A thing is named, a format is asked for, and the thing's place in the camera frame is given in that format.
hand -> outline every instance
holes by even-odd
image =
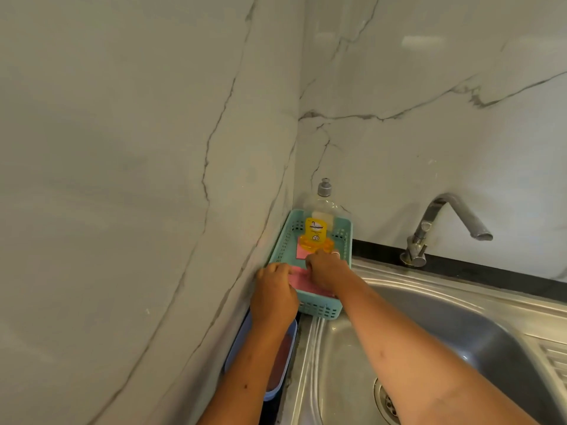
[[[273,262],[256,273],[256,288],[250,301],[252,327],[267,326],[272,330],[287,331],[295,319],[299,300],[289,285],[288,264]]]
[[[307,255],[305,259],[308,267],[311,268],[311,280],[323,289],[338,295],[340,285],[345,283],[352,271],[349,264],[340,258],[336,252],[327,253],[323,249]]]

clear plastic bottle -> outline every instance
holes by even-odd
[[[333,232],[338,206],[330,199],[332,186],[328,178],[323,178],[317,188],[317,195],[311,197],[304,206],[305,234],[300,236],[299,245],[310,252],[323,249],[332,252],[335,242],[329,234]]]

teal plastic basket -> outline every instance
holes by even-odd
[[[345,218],[335,218],[333,232],[329,235],[335,242],[335,249],[341,254],[341,259],[351,266],[351,251],[353,243],[353,225]],[[305,259],[297,259],[297,239],[305,234],[305,217],[303,210],[292,210],[285,221],[276,247],[270,257],[270,262],[286,262],[301,268],[306,268]],[[315,293],[297,291],[299,311],[323,319],[336,319],[343,305],[337,298],[329,298]]]

stainless steel sink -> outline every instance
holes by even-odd
[[[565,305],[362,261],[353,269],[536,421],[567,423]],[[346,314],[304,317],[300,331],[280,423],[399,423]]]

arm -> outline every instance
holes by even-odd
[[[309,255],[313,281],[343,303],[374,371],[408,425],[535,425],[498,388],[383,300],[345,261]]]
[[[290,266],[273,263],[256,275],[252,329],[197,425],[257,425],[270,372],[299,301]]]

